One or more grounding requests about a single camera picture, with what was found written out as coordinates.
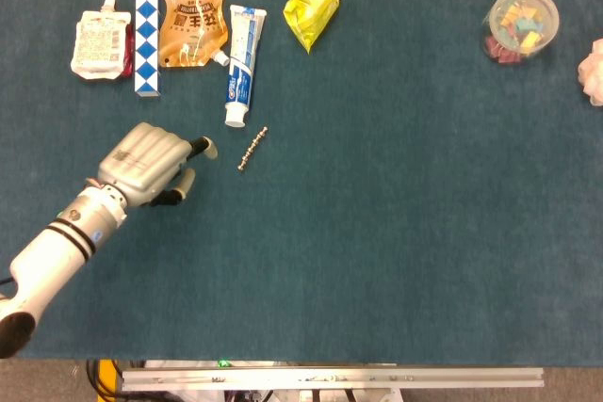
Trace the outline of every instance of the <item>black stripe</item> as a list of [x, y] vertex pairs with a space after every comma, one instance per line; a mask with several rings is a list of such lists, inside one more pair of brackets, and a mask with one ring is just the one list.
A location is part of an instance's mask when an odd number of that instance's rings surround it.
[[96, 252], [96, 246], [94, 245], [94, 242], [92, 242], [90, 240], [90, 238], [88, 237], [88, 235], [86, 233], [84, 233], [82, 230], [80, 230], [74, 224], [72, 224], [71, 221], [66, 220], [65, 218], [55, 218], [54, 221], [57, 221], [58, 223], [62, 223], [63, 225], [69, 226], [76, 233], [78, 233], [79, 235], [82, 236], [82, 238], [86, 241], [86, 243], [88, 244], [88, 246], [92, 250], [92, 254], [94, 254]]
[[55, 233], [59, 233], [61, 234], [63, 237], [65, 237], [66, 239], [69, 239], [69, 241], [74, 244], [77, 249], [79, 249], [82, 253], [82, 256], [84, 256], [84, 261], [88, 260], [88, 254], [86, 253], [86, 251], [84, 250], [84, 247], [82, 247], [82, 244], [80, 244], [79, 242], [77, 242], [74, 238], [72, 238], [70, 235], [67, 234], [67, 232], [57, 228], [56, 226], [53, 225], [48, 225], [46, 227], [47, 230], [51, 230], [54, 231]]

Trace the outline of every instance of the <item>metal screw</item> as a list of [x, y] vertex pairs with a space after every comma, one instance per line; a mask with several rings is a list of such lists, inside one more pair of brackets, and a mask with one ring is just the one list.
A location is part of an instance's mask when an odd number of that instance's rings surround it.
[[252, 140], [252, 144], [249, 146], [249, 148], [245, 152], [245, 155], [243, 155], [243, 157], [241, 157], [241, 163], [238, 167], [236, 167], [236, 169], [238, 169], [239, 171], [243, 171], [245, 169], [245, 166], [247, 165], [249, 158], [252, 156], [253, 152], [255, 151], [255, 148], [257, 147], [257, 145], [259, 145], [262, 138], [264, 138], [266, 136], [267, 131], [268, 131], [268, 127], [264, 126], [262, 128], [262, 130], [257, 134], [257, 136], [255, 136], [255, 138]]

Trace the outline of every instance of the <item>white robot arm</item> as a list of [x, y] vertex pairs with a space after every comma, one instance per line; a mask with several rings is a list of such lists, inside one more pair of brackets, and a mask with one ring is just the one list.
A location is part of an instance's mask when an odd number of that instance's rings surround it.
[[[101, 162], [98, 178], [88, 179], [77, 198], [10, 264], [17, 293], [0, 294], [0, 359], [29, 341], [46, 305], [122, 226], [128, 207], [175, 205], [187, 196], [195, 171], [182, 166], [199, 153], [218, 156], [207, 137], [189, 142], [144, 122], [115, 147]], [[165, 190], [181, 171], [179, 183]]]

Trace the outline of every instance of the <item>teal table surface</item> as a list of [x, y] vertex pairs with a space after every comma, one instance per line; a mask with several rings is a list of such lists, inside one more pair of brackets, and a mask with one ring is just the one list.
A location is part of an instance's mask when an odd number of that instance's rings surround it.
[[603, 118], [577, 82], [603, 8], [554, 1], [556, 40], [505, 68], [495, 0], [341, 0], [310, 56], [286, 0], [224, 0], [268, 12], [235, 130], [215, 63], [158, 100], [73, 74], [103, 0], [0, 0], [0, 277], [140, 121], [220, 150], [181, 206], [129, 212], [22, 355], [603, 365]]

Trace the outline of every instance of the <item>robotic hand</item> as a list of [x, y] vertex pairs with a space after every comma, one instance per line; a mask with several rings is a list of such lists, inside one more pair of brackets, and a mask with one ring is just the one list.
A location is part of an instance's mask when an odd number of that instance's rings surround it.
[[175, 205], [195, 179], [185, 169], [178, 184], [166, 185], [195, 155], [218, 156], [207, 137], [188, 142], [142, 122], [101, 162], [98, 179], [88, 185], [10, 264], [17, 283], [13, 298], [0, 294], [0, 359], [29, 341], [57, 292], [120, 227], [128, 207]]

